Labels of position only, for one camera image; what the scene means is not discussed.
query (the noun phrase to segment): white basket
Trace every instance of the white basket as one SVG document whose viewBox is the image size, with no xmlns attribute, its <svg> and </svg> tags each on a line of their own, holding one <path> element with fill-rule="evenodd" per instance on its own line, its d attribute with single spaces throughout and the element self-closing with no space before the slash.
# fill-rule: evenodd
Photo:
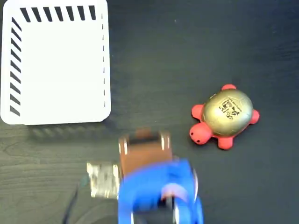
<svg viewBox="0 0 299 224">
<path fill-rule="evenodd" d="M 8 0 L 0 115 L 8 124 L 100 122 L 111 111 L 105 0 Z"/>
</svg>

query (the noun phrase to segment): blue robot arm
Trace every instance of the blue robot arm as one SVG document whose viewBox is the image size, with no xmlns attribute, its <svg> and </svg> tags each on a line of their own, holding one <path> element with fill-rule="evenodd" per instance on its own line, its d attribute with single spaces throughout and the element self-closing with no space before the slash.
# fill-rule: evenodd
<svg viewBox="0 0 299 224">
<path fill-rule="evenodd" d="M 201 204 L 187 160 L 147 166 L 126 176 L 120 185 L 118 224 L 132 224 L 133 213 L 156 209 L 165 186 L 174 189 L 174 215 L 180 224 L 203 224 Z"/>
</svg>

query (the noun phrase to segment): turtle leg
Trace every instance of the turtle leg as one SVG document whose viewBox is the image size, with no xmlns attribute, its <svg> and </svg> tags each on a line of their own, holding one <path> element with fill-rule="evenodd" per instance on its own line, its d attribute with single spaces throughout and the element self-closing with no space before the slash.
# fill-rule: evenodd
<svg viewBox="0 0 299 224">
<path fill-rule="evenodd" d="M 237 89 L 237 87 L 235 87 L 233 84 L 226 84 L 224 85 L 221 90 L 228 90 L 228 89 Z"/>
<path fill-rule="evenodd" d="M 192 117 L 200 120 L 203 107 L 204 107 L 203 104 L 197 104 L 194 107 L 192 107 L 192 110 L 191 110 Z"/>
<path fill-rule="evenodd" d="M 219 138 L 218 139 L 218 147 L 224 150 L 229 150 L 233 146 L 233 137 L 229 138 Z"/>
<path fill-rule="evenodd" d="M 260 118 L 260 113 L 257 110 L 253 110 L 250 124 L 251 125 L 256 124 L 259 118 Z"/>
</svg>

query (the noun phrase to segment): black stripe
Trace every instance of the black stripe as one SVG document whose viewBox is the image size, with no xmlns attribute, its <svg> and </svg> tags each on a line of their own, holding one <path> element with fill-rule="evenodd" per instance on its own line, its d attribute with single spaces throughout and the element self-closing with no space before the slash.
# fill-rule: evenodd
<svg viewBox="0 0 299 224">
<path fill-rule="evenodd" d="M 90 15 L 92 16 L 92 20 L 96 20 L 94 6 L 89 6 L 89 12 L 90 12 Z"/>
<path fill-rule="evenodd" d="M 10 54 L 14 56 L 19 62 L 21 62 L 21 59 L 19 58 L 19 56 L 17 56 L 17 54 L 13 50 L 10 50 Z"/>
<path fill-rule="evenodd" d="M 49 7 L 44 7 L 43 10 L 45 11 L 48 21 L 53 22 Z"/>
<path fill-rule="evenodd" d="M 21 105 L 20 101 L 16 99 L 13 95 L 10 94 L 10 100 L 14 101 L 16 104 Z"/>
<path fill-rule="evenodd" d="M 17 81 L 18 83 L 21 83 L 20 79 L 17 76 L 15 76 L 15 74 L 12 71 L 10 72 L 10 77 L 13 78 L 15 81 Z"/>
<path fill-rule="evenodd" d="M 12 60 L 10 60 L 10 65 L 14 68 L 14 69 L 16 69 L 19 73 L 21 73 L 21 69 L 12 61 Z"/>
<path fill-rule="evenodd" d="M 30 18 L 29 18 L 29 15 L 28 15 L 28 12 L 27 12 L 27 9 L 26 9 L 26 8 L 20 8 L 20 10 L 21 10 L 21 12 L 22 12 L 22 14 L 23 14 L 25 20 L 26 20 L 27 22 L 31 22 L 31 21 L 30 21 Z"/>
<path fill-rule="evenodd" d="M 12 113 L 14 113 L 14 114 L 20 116 L 20 112 L 18 112 L 18 111 L 17 111 L 16 109 L 14 109 L 12 106 L 10 106 L 9 110 L 10 110 L 10 112 L 12 112 Z"/>
<path fill-rule="evenodd" d="M 21 94 L 21 91 L 14 84 L 10 83 L 10 88 L 16 91 L 17 93 Z"/>
<path fill-rule="evenodd" d="M 11 32 L 19 39 L 19 41 L 22 41 L 21 37 L 17 34 L 17 32 L 15 32 L 14 28 L 11 28 Z"/>
<path fill-rule="evenodd" d="M 20 52 L 22 52 L 21 48 L 19 47 L 19 45 L 13 40 L 11 39 L 11 44 L 15 46 L 15 48 L 17 48 Z"/>
<path fill-rule="evenodd" d="M 17 21 L 14 20 L 14 18 L 12 18 L 12 22 L 13 22 L 13 24 L 14 24 L 20 31 L 22 31 L 22 28 L 19 26 L 19 24 L 17 23 Z"/>
<path fill-rule="evenodd" d="M 73 13 L 73 9 L 72 9 L 72 7 L 71 7 L 71 6 L 67 6 L 67 7 L 66 7 L 66 10 L 67 10 L 67 13 L 68 13 L 68 15 L 69 15 L 70 20 L 71 20 L 71 21 L 74 21 L 75 18 L 74 18 L 74 13 Z"/>
</svg>

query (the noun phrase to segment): wood grain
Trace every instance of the wood grain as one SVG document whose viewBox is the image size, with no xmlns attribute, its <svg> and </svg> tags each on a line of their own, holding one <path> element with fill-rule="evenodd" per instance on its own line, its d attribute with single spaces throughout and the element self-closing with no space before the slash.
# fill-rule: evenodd
<svg viewBox="0 0 299 224">
<path fill-rule="evenodd" d="M 196 168 L 206 224 L 297 223 L 299 2 L 109 0 L 108 8 L 111 115 L 99 124 L 1 121 L 1 224 L 61 223 L 86 162 L 118 160 L 118 137 L 143 126 L 169 130 L 175 154 Z M 248 94 L 260 122 L 228 152 L 213 140 L 194 145 L 192 105 L 227 83 Z M 86 188 L 71 223 L 115 215 L 115 203 Z"/>
</svg>

